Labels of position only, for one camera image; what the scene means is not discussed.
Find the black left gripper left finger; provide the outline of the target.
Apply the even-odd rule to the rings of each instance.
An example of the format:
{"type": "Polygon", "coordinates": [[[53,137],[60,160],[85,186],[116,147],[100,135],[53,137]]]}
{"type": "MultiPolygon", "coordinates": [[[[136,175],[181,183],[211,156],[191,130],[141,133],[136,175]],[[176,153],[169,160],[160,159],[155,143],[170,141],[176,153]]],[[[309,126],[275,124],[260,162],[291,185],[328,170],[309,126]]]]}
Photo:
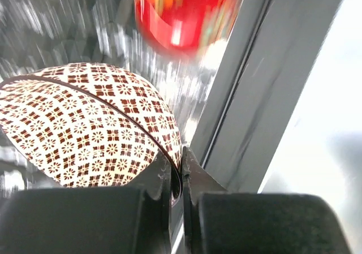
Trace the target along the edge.
{"type": "Polygon", "coordinates": [[[43,188],[1,206],[2,253],[170,253],[171,165],[121,187],[43,188]]]}

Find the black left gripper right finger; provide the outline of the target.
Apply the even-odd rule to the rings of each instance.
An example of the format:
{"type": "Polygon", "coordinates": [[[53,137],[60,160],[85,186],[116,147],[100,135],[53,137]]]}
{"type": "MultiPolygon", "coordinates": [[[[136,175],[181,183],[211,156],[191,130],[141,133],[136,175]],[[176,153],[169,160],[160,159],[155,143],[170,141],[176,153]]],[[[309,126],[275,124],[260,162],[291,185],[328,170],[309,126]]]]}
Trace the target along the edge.
{"type": "Polygon", "coordinates": [[[350,253],[320,197],[228,192],[187,147],[182,178],[186,253],[350,253]]]}

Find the brown patterned bowl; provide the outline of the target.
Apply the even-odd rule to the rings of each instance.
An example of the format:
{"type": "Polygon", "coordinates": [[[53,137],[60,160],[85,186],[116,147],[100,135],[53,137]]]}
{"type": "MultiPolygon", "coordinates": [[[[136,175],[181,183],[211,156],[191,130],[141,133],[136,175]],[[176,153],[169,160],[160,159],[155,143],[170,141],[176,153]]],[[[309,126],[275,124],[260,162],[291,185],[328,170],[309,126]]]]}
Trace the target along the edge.
{"type": "Polygon", "coordinates": [[[106,63],[70,63],[1,82],[1,130],[60,186],[129,184],[164,156],[180,196],[182,145],[172,110],[146,79],[106,63]]]}

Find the red floral plate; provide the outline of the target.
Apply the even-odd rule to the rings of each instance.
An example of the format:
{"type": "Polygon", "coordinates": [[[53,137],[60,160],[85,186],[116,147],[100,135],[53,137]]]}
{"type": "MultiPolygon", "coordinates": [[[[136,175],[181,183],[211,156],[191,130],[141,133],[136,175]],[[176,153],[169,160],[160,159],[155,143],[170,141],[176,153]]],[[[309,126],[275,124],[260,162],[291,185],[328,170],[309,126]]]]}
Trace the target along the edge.
{"type": "Polygon", "coordinates": [[[227,39],[242,0],[134,0],[135,19],[150,43],[170,54],[201,54],[227,39]]]}

